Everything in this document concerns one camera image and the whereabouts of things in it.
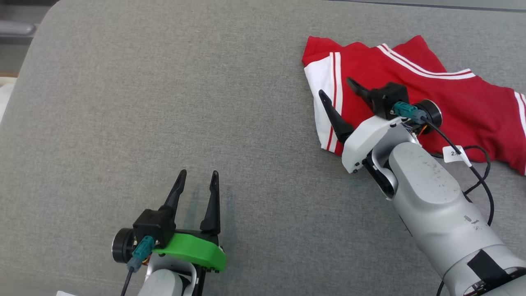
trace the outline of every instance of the gray fabric surface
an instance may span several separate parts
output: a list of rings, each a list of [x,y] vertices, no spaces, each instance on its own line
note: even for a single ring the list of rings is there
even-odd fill
[[[216,169],[228,261],[205,295],[434,294],[439,277],[372,178],[319,148],[307,37],[395,46],[422,34],[448,70],[526,92],[524,27],[516,13],[348,2],[62,0],[0,126],[0,277],[116,295],[115,233],[158,207],[182,168],[176,222],[197,228]],[[493,228],[526,258],[524,177],[495,163],[488,184]],[[471,199],[488,214],[483,190]]]

